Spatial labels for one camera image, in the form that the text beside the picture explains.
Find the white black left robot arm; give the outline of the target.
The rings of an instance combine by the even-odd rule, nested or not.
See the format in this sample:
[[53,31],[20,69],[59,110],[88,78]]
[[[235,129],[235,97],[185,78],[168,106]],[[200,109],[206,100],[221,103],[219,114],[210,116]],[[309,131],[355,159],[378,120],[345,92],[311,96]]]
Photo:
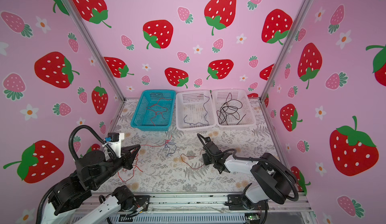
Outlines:
[[[95,150],[78,157],[74,149],[76,133],[81,129],[88,130],[107,148],[109,159],[103,151]],[[121,146],[119,133],[109,133],[102,139],[90,126],[80,125],[70,134],[69,151],[74,159],[76,170],[67,178],[52,186],[42,197],[36,215],[38,224],[67,224],[75,211],[92,192],[117,174],[121,169],[133,169],[135,157],[141,146]]]

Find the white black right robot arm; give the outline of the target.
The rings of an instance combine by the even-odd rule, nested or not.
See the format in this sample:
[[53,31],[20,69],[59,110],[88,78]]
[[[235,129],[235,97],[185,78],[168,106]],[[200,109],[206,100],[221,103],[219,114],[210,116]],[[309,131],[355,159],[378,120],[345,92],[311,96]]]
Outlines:
[[213,165],[220,174],[243,173],[251,175],[255,183],[248,184],[236,200],[229,200],[230,208],[253,210],[259,202],[273,202],[283,205],[285,201],[298,201],[297,178],[270,153],[260,158],[246,158],[235,155],[235,150],[212,153],[206,150],[202,155],[205,165]]

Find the teal plastic basket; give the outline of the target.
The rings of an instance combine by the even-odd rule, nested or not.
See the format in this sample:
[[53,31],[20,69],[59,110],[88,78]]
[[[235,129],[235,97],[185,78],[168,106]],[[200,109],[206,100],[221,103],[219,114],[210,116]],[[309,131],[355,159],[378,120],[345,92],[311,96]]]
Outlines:
[[174,90],[144,91],[133,114],[131,127],[141,131],[168,131],[172,124],[175,100]]

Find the white middle plastic basket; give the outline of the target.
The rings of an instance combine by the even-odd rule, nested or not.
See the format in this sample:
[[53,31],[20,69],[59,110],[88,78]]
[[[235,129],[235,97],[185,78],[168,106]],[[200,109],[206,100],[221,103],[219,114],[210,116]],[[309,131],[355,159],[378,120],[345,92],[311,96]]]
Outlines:
[[176,126],[183,132],[206,131],[217,125],[209,90],[179,92],[176,95]]

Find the white plastic basket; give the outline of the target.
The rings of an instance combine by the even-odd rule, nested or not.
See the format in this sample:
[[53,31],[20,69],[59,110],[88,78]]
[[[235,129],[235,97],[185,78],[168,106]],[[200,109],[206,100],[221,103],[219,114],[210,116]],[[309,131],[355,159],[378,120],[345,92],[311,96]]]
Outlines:
[[215,120],[223,130],[246,130],[256,125],[256,119],[247,94],[242,89],[212,91]]
[[176,126],[183,132],[206,131],[217,125],[209,90],[179,92],[176,95]]

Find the white right plastic basket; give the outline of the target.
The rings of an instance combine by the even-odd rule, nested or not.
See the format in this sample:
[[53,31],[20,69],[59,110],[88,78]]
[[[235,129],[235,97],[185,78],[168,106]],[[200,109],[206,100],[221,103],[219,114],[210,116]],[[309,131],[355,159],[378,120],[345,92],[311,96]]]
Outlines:
[[256,125],[256,119],[247,94],[242,89],[212,91],[215,120],[223,130],[246,130]]

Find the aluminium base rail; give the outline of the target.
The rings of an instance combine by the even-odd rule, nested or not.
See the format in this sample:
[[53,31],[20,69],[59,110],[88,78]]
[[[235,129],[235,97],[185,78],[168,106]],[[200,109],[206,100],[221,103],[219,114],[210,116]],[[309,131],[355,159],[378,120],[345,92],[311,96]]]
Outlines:
[[246,210],[239,206],[238,192],[137,192],[142,213],[130,217],[131,211],[109,217],[112,224],[316,224],[313,210],[304,194],[297,202],[283,205],[272,200],[259,202]]

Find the aluminium left corner post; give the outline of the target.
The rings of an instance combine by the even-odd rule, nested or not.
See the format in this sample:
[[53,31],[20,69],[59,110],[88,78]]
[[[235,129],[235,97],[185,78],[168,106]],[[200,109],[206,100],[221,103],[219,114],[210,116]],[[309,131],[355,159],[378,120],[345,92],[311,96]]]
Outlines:
[[84,41],[86,42],[89,50],[91,51],[93,57],[96,59],[99,67],[103,71],[107,81],[109,82],[110,86],[114,90],[115,94],[117,95],[118,99],[121,102],[125,101],[125,96],[123,95],[121,89],[119,88],[117,82],[115,81],[115,78],[110,72],[110,69],[108,68],[108,65],[106,61],[104,60],[100,50],[98,49],[97,44],[95,43],[94,39],[92,38],[91,33],[89,32],[88,28],[84,24],[83,18],[80,16],[79,12],[76,9],[75,4],[72,2],[72,0],[61,0],[66,9],[69,12],[69,15],[71,16],[72,20],[74,21],[75,25],[77,26],[78,30],[80,31]]

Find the aluminium corner post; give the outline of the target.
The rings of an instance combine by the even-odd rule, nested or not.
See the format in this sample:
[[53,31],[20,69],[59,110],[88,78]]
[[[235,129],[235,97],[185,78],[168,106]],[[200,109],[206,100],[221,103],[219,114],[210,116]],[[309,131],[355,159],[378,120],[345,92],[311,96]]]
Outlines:
[[96,59],[99,67],[103,71],[107,81],[109,82],[110,86],[114,90],[115,94],[117,95],[118,99],[121,102],[125,101],[125,96],[123,95],[121,89],[119,88],[117,82],[115,81],[115,78],[110,72],[110,69],[108,68],[108,65],[106,61],[104,60],[100,50],[98,49],[97,44],[95,43],[94,39],[92,38],[91,33],[89,32],[88,28],[84,24],[83,18],[80,16],[79,12],[76,9],[75,4],[72,2],[72,0],[61,0],[66,9],[69,12],[69,15],[71,16],[72,20],[74,21],[75,25],[77,26],[78,30],[80,31],[84,41],[86,42],[89,50],[91,51],[93,57]]
[[265,99],[270,91],[270,88],[273,84],[273,81],[275,80],[276,76],[278,75],[278,72],[279,72],[282,64],[284,63],[284,60],[288,54],[288,51],[293,44],[293,41],[295,39],[295,35],[296,35],[297,31],[300,29],[300,27],[302,26],[302,23],[307,15],[310,7],[312,6],[313,2],[314,2],[314,0],[303,0],[302,4],[300,5],[298,13],[293,21],[293,25],[289,31],[288,36],[286,37],[286,40],[284,42],[284,45],[282,46],[282,49],[279,52],[279,55],[276,59],[276,63],[274,64],[272,72],[268,78],[268,82],[266,84],[266,87],[264,88],[263,93],[260,97],[260,102],[265,101]]

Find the aluminium right corner post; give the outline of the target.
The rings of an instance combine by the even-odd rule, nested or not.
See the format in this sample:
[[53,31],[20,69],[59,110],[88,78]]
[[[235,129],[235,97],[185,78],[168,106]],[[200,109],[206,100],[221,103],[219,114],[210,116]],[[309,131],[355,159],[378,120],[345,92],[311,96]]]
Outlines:
[[293,21],[293,25],[289,31],[288,36],[286,37],[286,40],[284,42],[284,45],[282,46],[282,49],[279,52],[279,55],[276,59],[276,63],[274,64],[272,72],[268,78],[268,82],[266,84],[266,87],[264,88],[263,93],[260,97],[260,102],[265,101],[265,99],[270,91],[270,88],[273,84],[273,81],[275,80],[276,76],[278,75],[278,72],[279,72],[282,64],[284,63],[284,60],[288,54],[288,51],[293,44],[293,41],[295,39],[295,35],[296,35],[297,31],[300,29],[300,27],[302,26],[302,23],[307,15],[310,7],[312,6],[313,2],[314,2],[314,0],[303,0],[302,4],[300,5],[298,13]]

